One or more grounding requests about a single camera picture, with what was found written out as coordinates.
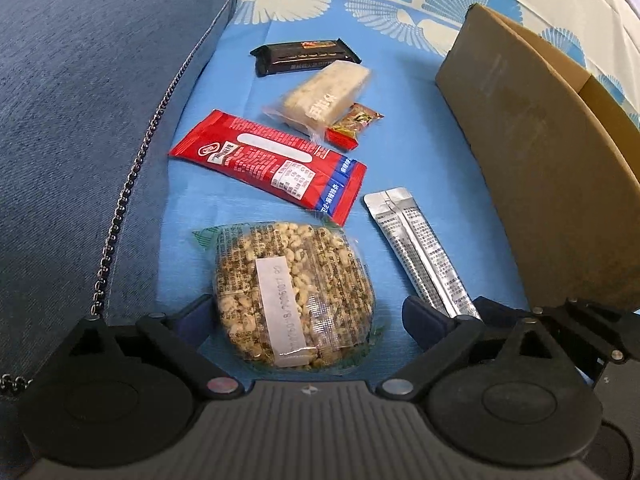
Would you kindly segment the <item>silver stick sachet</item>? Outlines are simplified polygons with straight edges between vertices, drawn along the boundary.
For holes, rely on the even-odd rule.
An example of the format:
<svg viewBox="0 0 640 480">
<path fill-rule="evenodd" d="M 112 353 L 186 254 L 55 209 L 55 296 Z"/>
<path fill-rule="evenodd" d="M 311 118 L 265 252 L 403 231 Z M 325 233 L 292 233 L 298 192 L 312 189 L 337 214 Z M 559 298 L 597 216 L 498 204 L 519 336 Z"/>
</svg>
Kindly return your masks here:
<svg viewBox="0 0 640 480">
<path fill-rule="evenodd" d="M 447 318 L 480 318 L 445 249 L 406 188 L 363 196 L 418 296 Z"/>
</svg>

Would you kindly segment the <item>black chocolate bar wrapper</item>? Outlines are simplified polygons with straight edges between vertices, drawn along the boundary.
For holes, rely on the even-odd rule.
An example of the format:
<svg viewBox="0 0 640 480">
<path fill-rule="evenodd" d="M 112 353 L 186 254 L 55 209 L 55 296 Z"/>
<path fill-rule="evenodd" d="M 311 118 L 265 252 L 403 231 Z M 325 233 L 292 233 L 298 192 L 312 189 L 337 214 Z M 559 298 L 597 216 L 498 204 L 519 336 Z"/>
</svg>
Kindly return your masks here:
<svg viewBox="0 0 640 480">
<path fill-rule="evenodd" d="M 250 51 L 258 77 L 322 70 L 335 61 L 360 64 L 361 58 L 340 38 L 263 44 Z"/>
</svg>

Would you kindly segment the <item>blue patterned sofa cover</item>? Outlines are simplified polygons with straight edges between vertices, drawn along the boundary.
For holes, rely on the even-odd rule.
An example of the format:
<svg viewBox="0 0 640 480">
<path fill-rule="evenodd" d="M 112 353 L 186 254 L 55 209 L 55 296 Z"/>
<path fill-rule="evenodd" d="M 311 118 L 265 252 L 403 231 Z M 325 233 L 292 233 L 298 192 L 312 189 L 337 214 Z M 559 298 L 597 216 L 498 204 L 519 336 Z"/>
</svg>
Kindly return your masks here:
<svg viewBox="0 0 640 480">
<path fill-rule="evenodd" d="M 472 3 L 512 18 L 582 64 L 638 124 L 639 0 L 239 0 L 171 147 L 216 109 L 286 131 L 262 111 L 309 74 L 258 78 L 250 50 L 341 38 L 372 70 L 364 105 L 384 115 L 352 152 L 368 167 L 361 195 L 408 188 L 470 295 L 526 308 L 480 168 L 434 79 Z M 156 293 L 167 313 L 212 290 L 212 259 L 194 232 L 239 221 L 314 220 L 285 200 L 182 160 L 168 160 L 168 182 Z M 373 347 L 349 375 L 373 384 L 420 353 L 401 323 L 401 304 L 413 288 L 360 198 L 345 231 L 378 300 Z"/>
</svg>

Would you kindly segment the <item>brown cardboard box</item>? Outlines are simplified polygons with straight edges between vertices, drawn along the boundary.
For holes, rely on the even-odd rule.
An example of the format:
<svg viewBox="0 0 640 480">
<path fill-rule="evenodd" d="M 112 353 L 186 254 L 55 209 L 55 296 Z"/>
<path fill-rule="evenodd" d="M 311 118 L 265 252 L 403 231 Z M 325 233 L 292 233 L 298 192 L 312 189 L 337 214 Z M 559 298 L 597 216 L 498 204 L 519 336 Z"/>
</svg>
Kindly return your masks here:
<svg viewBox="0 0 640 480">
<path fill-rule="evenodd" d="M 528 302 L 639 305 L 639 131 L 569 56 L 473 4 L 436 82 L 482 170 Z"/>
</svg>

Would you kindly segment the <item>red wafer snack pack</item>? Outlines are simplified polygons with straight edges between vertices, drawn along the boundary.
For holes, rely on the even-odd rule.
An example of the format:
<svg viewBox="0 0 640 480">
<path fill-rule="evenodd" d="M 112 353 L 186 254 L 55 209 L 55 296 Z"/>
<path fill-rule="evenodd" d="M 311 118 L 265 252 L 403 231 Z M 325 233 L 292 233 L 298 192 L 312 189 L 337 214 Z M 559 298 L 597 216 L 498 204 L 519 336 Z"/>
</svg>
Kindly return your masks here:
<svg viewBox="0 0 640 480">
<path fill-rule="evenodd" d="M 367 166 L 300 136 L 213 110 L 169 156 L 260 188 L 344 226 Z"/>
</svg>

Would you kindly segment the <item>round puffed grain cake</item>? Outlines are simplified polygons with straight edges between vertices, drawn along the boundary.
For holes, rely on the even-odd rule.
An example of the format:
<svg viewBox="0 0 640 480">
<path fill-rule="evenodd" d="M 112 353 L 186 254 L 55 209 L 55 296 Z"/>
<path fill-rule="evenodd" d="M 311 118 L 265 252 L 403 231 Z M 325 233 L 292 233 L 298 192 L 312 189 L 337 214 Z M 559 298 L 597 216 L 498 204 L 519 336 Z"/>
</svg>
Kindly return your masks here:
<svg viewBox="0 0 640 480">
<path fill-rule="evenodd" d="M 378 339 L 367 266 L 335 224 L 233 223 L 193 236 L 212 259 L 218 318 L 244 361 L 340 370 L 358 365 Z"/>
</svg>

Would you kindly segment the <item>small red candy pack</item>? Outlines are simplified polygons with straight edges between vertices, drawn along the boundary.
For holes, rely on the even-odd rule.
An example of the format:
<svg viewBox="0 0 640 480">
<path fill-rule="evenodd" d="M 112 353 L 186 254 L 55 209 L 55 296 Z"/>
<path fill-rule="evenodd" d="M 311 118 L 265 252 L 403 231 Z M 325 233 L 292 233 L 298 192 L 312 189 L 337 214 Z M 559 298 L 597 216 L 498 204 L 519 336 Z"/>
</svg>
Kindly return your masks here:
<svg viewBox="0 0 640 480">
<path fill-rule="evenodd" d="M 354 150 L 359 145 L 360 134 L 383 117 L 370 107 L 354 103 L 343 117 L 326 129 L 324 137 L 342 151 Z"/>
</svg>

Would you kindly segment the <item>white rice cracker pack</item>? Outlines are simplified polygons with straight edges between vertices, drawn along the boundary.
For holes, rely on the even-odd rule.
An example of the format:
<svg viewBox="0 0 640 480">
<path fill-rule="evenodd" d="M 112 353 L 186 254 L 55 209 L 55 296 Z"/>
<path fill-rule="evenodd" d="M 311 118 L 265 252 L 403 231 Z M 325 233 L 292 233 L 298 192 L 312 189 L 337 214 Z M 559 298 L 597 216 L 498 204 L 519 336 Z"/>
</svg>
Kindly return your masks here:
<svg viewBox="0 0 640 480">
<path fill-rule="evenodd" d="M 320 143 L 329 126 L 356 102 L 371 74 L 372 70 L 360 64 L 335 61 L 282 96 L 276 104 L 264 107 L 264 113 Z"/>
</svg>

